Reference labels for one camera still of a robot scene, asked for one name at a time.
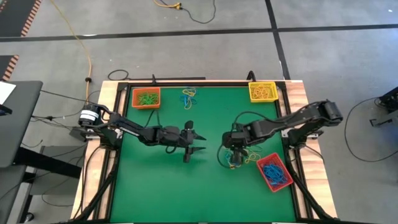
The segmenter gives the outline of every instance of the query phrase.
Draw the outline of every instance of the white paper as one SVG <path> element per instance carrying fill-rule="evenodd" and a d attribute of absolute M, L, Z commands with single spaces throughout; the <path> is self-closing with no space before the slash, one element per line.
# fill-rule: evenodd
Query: white paper
<path fill-rule="evenodd" d="M 14 84 L 0 82 L 0 105 L 6 101 L 14 89 Z"/>

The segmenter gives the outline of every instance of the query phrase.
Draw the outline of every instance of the wooden table frame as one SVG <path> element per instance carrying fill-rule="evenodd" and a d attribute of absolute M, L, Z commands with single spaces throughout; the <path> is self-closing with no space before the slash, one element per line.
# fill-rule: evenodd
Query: wooden table frame
<path fill-rule="evenodd" d="M 279 96 L 285 96 L 279 99 L 279 115 L 283 116 L 287 113 L 297 111 L 302 106 L 308 104 L 307 96 L 302 81 L 277 81 L 277 80 L 260 80 L 277 82 L 279 87 Z M 105 81 L 101 87 L 101 93 L 99 95 L 98 104 L 107 106 L 110 110 L 118 113 L 126 111 L 128 105 L 128 86 L 247 86 L 247 82 L 250 80 L 158 80 L 153 83 L 152 80 L 140 80 L 140 81 Z M 85 165 L 87 165 L 87 159 L 92 155 L 94 150 L 99 146 L 99 140 L 91 140 L 88 143 Z M 314 148 L 320 153 L 320 148 L 317 140 L 308 139 L 307 145 Z M 325 166 L 323 161 L 313 152 L 302 149 L 296 151 L 296 153 L 290 151 L 291 158 L 295 158 L 294 169 L 299 174 L 300 178 L 304 180 L 307 185 L 307 189 L 311 192 L 313 197 L 317 200 L 319 205 L 331 216 L 336 217 L 335 206 L 331 196 L 328 179 L 326 176 Z M 90 203 L 91 199 L 97 193 L 98 186 L 104 181 L 107 174 L 110 172 L 115 152 L 105 151 L 99 149 L 92 155 L 90 164 L 86 167 L 87 177 L 85 181 L 85 192 L 83 199 L 83 209 Z M 75 203 L 71 218 L 75 214 L 79 214 L 78 211 L 81 202 L 81 182 L 80 178 Z M 90 219 L 108 219 L 111 213 L 111 204 L 113 198 L 113 187 L 116 181 L 112 183 L 103 194 L 99 205 L 96 207 L 94 212 L 91 214 Z M 309 204 L 304 199 L 301 191 L 296 185 L 291 185 L 292 197 L 295 205 L 296 218 L 312 218 L 316 215 L 313 213 Z"/>

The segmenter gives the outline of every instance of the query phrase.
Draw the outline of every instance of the yellow cable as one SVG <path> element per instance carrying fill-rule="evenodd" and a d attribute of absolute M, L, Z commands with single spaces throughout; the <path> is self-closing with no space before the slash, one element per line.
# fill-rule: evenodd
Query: yellow cable
<path fill-rule="evenodd" d="M 75 32 L 72 29 L 72 26 L 70 25 L 68 19 L 63 15 L 62 11 L 60 10 L 60 8 L 58 8 L 58 6 L 56 5 L 56 3 L 54 2 L 54 0 L 50 0 L 50 2 L 53 4 L 53 6 L 56 8 L 56 10 L 60 13 L 62 19 L 68 24 L 69 30 L 70 32 L 73 34 L 73 36 L 76 38 L 77 41 L 79 41 L 80 45 L 83 47 L 86 56 L 87 56 L 87 60 L 88 60 L 88 78 L 91 77 L 91 69 L 93 68 L 92 64 L 91 64 L 91 58 L 90 58 L 90 54 L 88 53 L 87 48 L 85 47 L 85 45 L 83 44 L 83 42 L 79 39 L 79 37 L 77 37 L 77 35 L 75 34 Z M 90 82 L 86 81 L 86 99 L 88 98 L 88 92 L 89 92 L 89 85 Z"/>
<path fill-rule="evenodd" d="M 177 2 L 174 5 L 163 5 L 163 4 L 159 4 L 156 0 L 154 0 L 154 3 L 160 7 L 171 7 L 171 8 L 175 8 L 175 9 L 180 9 L 180 7 L 181 7 L 180 2 Z"/>

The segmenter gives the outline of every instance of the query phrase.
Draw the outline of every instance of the black desk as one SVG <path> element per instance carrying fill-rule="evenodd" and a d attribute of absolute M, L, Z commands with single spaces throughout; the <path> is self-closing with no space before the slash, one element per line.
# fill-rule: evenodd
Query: black desk
<path fill-rule="evenodd" d="M 79 178 L 80 167 L 21 147 L 43 83 L 40 81 L 10 83 L 16 87 L 4 102 L 4 106 L 10 108 L 12 114 L 0 116 L 0 168 L 25 165 Z"/>

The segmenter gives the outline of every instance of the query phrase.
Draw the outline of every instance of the plastic basket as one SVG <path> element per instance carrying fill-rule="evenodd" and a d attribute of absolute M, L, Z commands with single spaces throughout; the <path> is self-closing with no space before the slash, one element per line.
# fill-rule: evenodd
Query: plastic basket
<path fill-rule="evenodd" d="M 278 100 L 275 82 L 249 82 L 250 102 L 270 103 Z"/>
<path fill-rule="evenodd" d="M 284 176 L 286 178 L 286 183 L 284 184 L 277 184 L 277 185 L 271 185 L 271 183 L 269 182 L 268 178 L 266 177 L 266 175 L 264 174 L 263 171 L 263 167 L 264 166 L 268 166 L 268 165 L 276 165 L 282 168 L 283 172 L 284 172 Z M 293 179 L 292 176 L 290 176 L 289 172 L 286 169 L 286 166 L 284 165 L 284 163 L 282 162 L 282 160 L 280 159 L 279 155 L 274 152 L 271 155 L 264 157 L 262 159 L 259 159 L 257 161 L 257 167 L 260 170 L 260 173 L 262 175 L 262 177 L 264 178 L 264 180 L 266 180 L 266 183 L 268 185 L 268 187 L 271 189 L 272 192 L 277 192 L 278 190 L 290 185 L 293 183 Z"/>
<path fill-rule="evenodd" d="M 144 93 L 156 93 L 158 95 L 158 102 L 154 105 L 140 105 L 138 96 Z M 160 88 L 135 88 L 132 90 L 132 107 L 141 109 L 156 109 L 160 108 Z"/>

